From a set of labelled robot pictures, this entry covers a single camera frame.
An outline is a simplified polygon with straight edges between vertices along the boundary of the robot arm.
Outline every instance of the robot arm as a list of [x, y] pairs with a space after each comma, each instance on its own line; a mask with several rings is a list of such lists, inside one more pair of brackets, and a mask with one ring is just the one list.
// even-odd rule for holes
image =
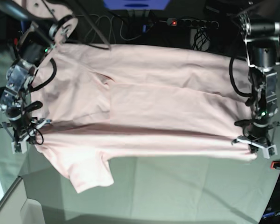
[[233, 143], [247, 143], [252, 152], [261, 149], [264, 157], [269, 159], [277, 154], [277, 149], [273, 143], [274, 134], [269, 138], [268, 131], [275, 131], [280, 125], [278, 122], [270, 124], [278, 112], [277, 72], [274, 66], [280, 64], [280, 22], [249, 15], [247, 12], [240, 15], [239, 21], [252, 84], [252, 92], [246, 102], [251, 107], [252, 119], [235, 123], [243, 128], [243, 136], [239, 136]]
[[[12, 0], [0, 0], [0, 9], [19, 20], [31, 21], [30, 28], [16, 46], [17, 58], [7, 71], [7, 84], [0, 88], [0, 111], [10, 122], [3, 122], [0, 128], [6, 129], [13, 139], [13, 151], [25, 153], [27, 141], [30, 144], [42, 144], [36, 141], [36, 133], [39, 133], [39, 128], [50, 123], [50, 120], [31, 117], [31, 112], [40, 109], [42, 103], [36, 101], [28, 104], [26, 96], [52, 81], [56, 74], [54, 53], [60, 44], [66, 42], [78, 21], [71, 14], [59, 21], [38, 18]], [[33, 88], [32, 82], [39, 67], [48, 62], [52, 64], [54, 70], [51, 78]], [[8, 130], [9, 127], [12, 127], [13, 135]]]

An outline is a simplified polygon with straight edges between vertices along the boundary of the t-shirt sleeve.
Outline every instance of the t-shirt sleeve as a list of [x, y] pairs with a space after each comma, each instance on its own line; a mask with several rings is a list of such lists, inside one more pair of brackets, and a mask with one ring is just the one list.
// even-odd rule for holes
[[102, 161], [100, 154], [72, 164], [68, 174], [77, 193], [97, 186], [107, 187], [114, 183], [109, 162]]

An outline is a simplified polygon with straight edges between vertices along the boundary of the electrical cord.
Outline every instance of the electrical cord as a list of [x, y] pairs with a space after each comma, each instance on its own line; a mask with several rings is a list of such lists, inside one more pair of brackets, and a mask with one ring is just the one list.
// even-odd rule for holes
[[[114, 19], [114, 16], [113, 16], [112, 18], [109, 18], [109, 17], [106, 16], [106, 15], [99, 16], [99, 15], [97, 15], [97, 14], [91, 14], [91, 16], [96, 16], [96, 17], [98, 17], [98, 19], [95, 21], [95, 24], [96, 24], [97, 26], [99, 26], [101, 19], [103, 19], [103, 18], [107, 18], [107, 19], [108, 19], [108, 21], [110, 22], [110, 31], [109, 31], [108, 41], [109, 41], [109, 42], [111, 41], [111, 35], [113, 34], [114, 43], [116, 44], [115, 33], [114, 33], [114, 30], [113, 30], [113, 19]], [[87, 37], [90, 35], [90, 33], [91, 33], [93, 30], [94, 30], [94, 29], [91, 28], [91, 29], [87, 32], [87, 34], [86, 34], [85, 37], [84, 37], [84, 42], [87, 42]], [[93, 36], [92, 40], [90, 41], [90, 43], [93, 43], [93, 42], [94, 42], [95, 37], [96, 37], [96, 34], [97, 34], [97, 33], [94, 34], [94, 36]]]
[[86, 19], [86, 21], [91, 25], [91, 27], [96, 31], [96, 33], [98, 34], [98, 36], [100, 37], [100, 39], [103, 41], [104, 44], [106, 44], [108, 46], [108, 49], [111, 50], [111, 45], [108, 42], [108, 40], [105, 38], [105, 36], [103, 35], [103, 33], [99, 30], [99, 28], [97, 27], [97, 25], [92, 21], [91, 17], [88, 15], [88, 13], [86, 12], [85, 8], [83, 7], [83, 5], [79, 2], [79, 0], [74, 0], [73, 1], [76, 4], [76, 7], [80, 10], [80, 12], [82, 13], [82, 15], [84, 16], [84, 18]]
[[37, 87], [35, 87], [35, 88], [32, 87], [30, 92], [35, 92], [35, 91], [40, 90], [41, 88], [45, 87], [47, 84], [52, 82], [52, 80], [55, 78], [56, 73], [57, 73], [56, 62], [55, 62], [55, 60], [53, 58], [51, 58], [50, 62], [52, 64], [52, 66], [53, 66], [53, 73], [52, 73], [51, 77], [47, 81], [45, 81], [44, 83], [38, 85]]
[[129, 24], [128, 24], [120, 15], [117, 15], [117, 14], [111, 12], [111, 11], [108, 11], [108, 13], [110, 13], [111, 15], [113, 15], [113, 16], [116, 17], [116, 18], [119, 18], [121, 21], [123, 21], [123, 22], [125, 23], [125, 25], [126, 25], [127, 27], [129, 26]]
[[204, 32], [205, 32], [204, 29], [200, 29], [200, 30], [197, 29], [197, 32], [196, 32], [196, 34], [194, 36], [194, 43], [193, 43], [193, 48], [192, 48], [193, 50], [195, 50], [195, 48], [196, 48], [196, 50], [200, 50], [201, 51], [202, 47], [204, 46], [204, 44], [207, 41], [209, 41], [208, 36]]
[[232, 85], [234, 91], [235, 91], [238, 95], [240, 95], [241, 97], [250, 98], [250, 97], [252, 97], [252, 94], [251, 94], [251, 93], [243, 93], [243, 92], [241, 92], [241, 91], [237, 88], [237, 86], [236, 86], [236, 84], [235, 84], [235, 81], [234, 81], [234, 76], [233, 76], [233, 62], [234, 62], [234, 59], [235, 59], [235, 57], [236, 57], [236, 54], [237, 54], [237, 49], [235, 50], [235, 53], [234, 53], [234, 55], [231, 57], [230, 62], [229, 62], [229, 77], [230, 77], [230, 82], [231, 82], [231, 85]]
[[38, 132], [40, 134], [40, 136], [42, 138], [42, 142], [39, 143], [39, 142], [37, 142], [36, 140], [34, 140], [32, 138], [32, 136], [30, 135], [30, 132], [28, 131], [28, 129], [27, 129], [26, 125], [25, 125], [24, 116], [23, 116], [23, 114], [24, 114], [24, 99], [23, 99], [22, 96], [21, 96], [21, 99], [22, 99], [22, 103], [21, 103], [21, 122], [22, 122], [22, 125], [23, 125], [24, 129], [25, 129], [25, 132], [29, 136], [30, 140], [32, 141], [32, 144], [34, 144], [34, 145], [35, 144], [36, 145], [42, 145], [44, 143], [44, 138], [43, 138], [43, 135], [42, 135], [41, 131], [38, 130], [37, 128], [35, 128], [35, 127], [32, 128], [34, 130], [34, 135], [36, 136], [36, 134], [35, 134], [35, 131], [36, 131], [36, 132]]
[[122, 36], [123, 21], [121, 21], [121, 26], [120, 26], [119, 34], [120, 34], [120, 37], [121, 37], [122, 40], [124, 40], [124, 41], [133, 41], [133, 40], [136, 40], [136, 39], [142, 37], [143, 35], [147, 34], [147, 33], [152, 29], [153, 26], [154, 26], [154, 25], [152, 25], [152, 26], [151, 26], [145, 33], [143, 33], [143, 34], [140, 34], [140, 35], [138, 35], [138, 36], [136, 36], [136, 37], [133, 37], [133, 38], [130, 38], [130, 39], [126, 39], [126, 38], [124, 38], [124, 37]]

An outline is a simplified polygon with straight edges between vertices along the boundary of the black cable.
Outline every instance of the black cable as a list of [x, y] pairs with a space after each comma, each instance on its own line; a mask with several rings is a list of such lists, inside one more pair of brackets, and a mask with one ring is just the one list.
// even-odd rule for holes
[[233, 62], [234, 62], [234, 59], [235, 59], [235, 55], [236, 55], [236, 51], [235, 51], [235, 54], [234, 56], [232, 56], [232, 58], [230, 59], [230, 62], [229, 62], [229, 77], [230, 77], [230, 82], [231, 82], [231, 85], [234, 89], [234, 91], [240, 95], [241, 97], [252, 97], [252, 94], [251, 93], [243, 93], [241, 92], [240, 90], [238, 90], [236, 84], [235, 84], [235, 81], [234, 81], [234, 77], [233, 77]]
[[123, 21], [126, 24], [127, 27], [129, 26], [129, 24], [120, 15], [117, 15], [111, 11], [108, 11], [108, 13], [110, 13], [111, 15], [113, 15], [116, 18], [119, 18], [121, 21]]
[[84, 45], [87, 45], [87, 46], [90, 46], [90, 47], [93, 47], [93, 48], [97, 48], [97, 49], [101, 49], [101, 50], [110, 50], [109, 48], [103, 48], [103, 47], [100, 47], [100, 46], [92, 45], [90, 43], [83, 43], [83, 42], [78, 41], [78, 40], [68, 39], [66, 42], [67, 43], [84, 44]]
[[34, 141], [33, 143], [41, 146], [41, 145], [43, 144], [43, 142], [44, 142], [43, 135], [42, 135], [41, 131], [40, 131], [40, 130], [38, 130], [37, 128], [33, 127], [33, 129], [34, 129], [34, 130], [36, 130], [36, 132], [38, 132], [38, 133], [39, 133], [39, 135], [40, 135], [40, 136], [41, 136], [41, 138], [42, 138], [42, 142], [41, 142], [41, 143], [39, 143], [39, 142], [37, 142], [37, 141]]
[[199, 48], [198, 48], [198, 44], [202, 41], [200, 41], [200, 42], [198, 42], [197, 43], [197, 40], [200, 38], [200, 37], [202, 37], [202, 34], [203, 33], [203, 30], [201, 29], [201, 30], [197, 30], [197, 32], [196, 32], [196, 34], [195, 34], [195, 36], [194, 36], [194, 47], [193, 47], [193, 50], [195, 50], [195, 48], [196, 48], [196, 50], [199, 50]]
[[52, 73], [51, 77], [47, 81], [45, 81], [44, 83], [38, 85], [37, 87], [35, 87], [35, 88], [32, 87], [30, 92], [35, 92], [35, 91], [40, 90], [41, 88], [45, 87], [47, 84], [52, 82], [52, 80], [55, 78], [56, 73], [57, 73], [56, 62], [55, 62], [55, 60], [53, 58], [51, 58], [50, 62], [52, 64], [52, 66], [53, 66], [53, 73]]
[[196, 46], [198, 47], [197, 50], [201, 50], [201, 45], [200, 45], [200, 44], [203, 43], [203, 35], [202, 35], [202, 32], [200, 32], [200, 35], [197, 37], [196, 41], [198, 41], [197, 44], [196, 44]]
[[92, 21], [91, 17], [88, 15], [88, 12], [85, 10], [83, 5], [80, 3], [79, 0], [73, 1], [76, 4], [76, 7], [79, 9], [79, 11], [84, 16], [85, 20], [90, 24], [90, 26], [94, 29], [94, 31], [97, 33], [97, 35], [100, 37], [100, 39], [103, 41], [105, 45], [108, 46], [108, 49], [111, 50], [111, 44], [107, 40], [107, 38], [104, 36], [104, 34], [100, 31], [100, 29], [97, 27], [94, 21]]
[[201, 43], [201, 45], [200, 45], [200, 47], [197, 49], [197, 50], [202, 50], [202, 46], [207, 42], [207, 37], [206, 37], [206, 35], [204, 34], [204, 30], [200, 30], [199, 31], [199, 34], [200, 34], [200, 36], [199, 37], [197, 37], [197, 39], [196, 39], [196, 41], [199, 39], [199, 38], [201, 38], [201, 40], [196, 44], [196, 46], [198, 47], [198, 45]]
[[27, 129], [26, 125], [25, 125], [24, 116], [23, 116], [23, 114], [24, 114], [24, 98], [21, 96], [21, 99], [22, 99], [22, 103], [21, 103], [21, 122], [22, 122], [22, 125], [23, 125], [24, 129], [25, 129], [25, 132], [26, 132], [27, 135], [29, 135], [29, 138], [32, 141], [32, 144], [34, 144], [34, 145], [35, 144], [42, 145], [43, 142], [44, 142], [44, 138], [43, 138], [43, 135], [40, 132], [40, 130], [38, 130], [37, 128], [33, 127], [34, 135], [36, 136], [36, 134], [35, 134], [35, 130], [36, 130], [39, 133], [39, 135], [42, 137], [42, 142], [41, 143], [37, 142], [36, 140], [34, 140], [32, 138], [32, 136], [30, 135], [30, 132], [28, 131], [28, 129]]
[[205, 38], [203, 43], [202, 43], [201, 50], [202, 50], [202, 47], [206, 44], [207, 41], [209, 41], [209, 40], [207, 38]]

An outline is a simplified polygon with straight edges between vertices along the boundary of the metal bracket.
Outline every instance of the metal bracket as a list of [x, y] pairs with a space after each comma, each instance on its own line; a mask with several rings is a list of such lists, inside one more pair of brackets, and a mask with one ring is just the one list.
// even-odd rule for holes
[[258, 68], [261, 70], [264, 69], [257, 67], [255, 61], [252, 59], [252, 47], [255, 42], [273, 42], [274, 49], [276, 51], [275, 65], [280, 65], [280, 22], [275, 22], [273, 24], [274, 33], [267, 33], [266, 35], [263, 35], [263, 33], [260, 32], [259, 28], [263, 26], [260, 29], [265, 33], [267, 31], [265, 25], [263, 25], [261, 22], [258, 23], [257, 21], [252, 22], [247, 13], [240, 15], [239, 20], [241, 22], [242, 35], [246, 45], [248, 66], [250, 68]]
[[262, 153], [263, 153], [263, 156], [266, 158], [266, 159], [270, 159], [272, 155], [277, 155], [277, 147], [276, 145], [271, 145], [271, 146], [266, 146], [264, 144], [260, 144], [256, 141], [253, 141], [253, 140], [250, 140], [248, 139], [247, 137], [245, 136], [239, 136], [237, 137], [235, 140], [233, 140], [231, 142], [231, 144], [236, 144], [238, 142], [241, 142], [241, 143], [244, 143], [244, 144], [248, 144], [248, 145], [251, 145], [251, 146], [255, 146], [259, 149], [262, 150]]
[[[52, 120], [49, 120], [49, 119], [40, 119], [38, 121], [38, 125], [35, 128], [36, 129], [40, 129], [44, 125], [51, 124], [51, 122], [52, 122]], [[29, 132], [29, 134], [30, 134], [30, 136], [35, 136], [34, 130], [31, 130]], [[24, 135], [21, 136], [21, 140], [19, 142], [13, 141], [11, 143], [13, 154], [15, 154], [17, 152], [21, 152], [22, 154], [24, 154], [24, 153], [27, 152], [27, 150], [28, 150], [28, 148], [27, 148], [27, 140], [30, 138], [30, 136], [27, 133], [25, 133]]]

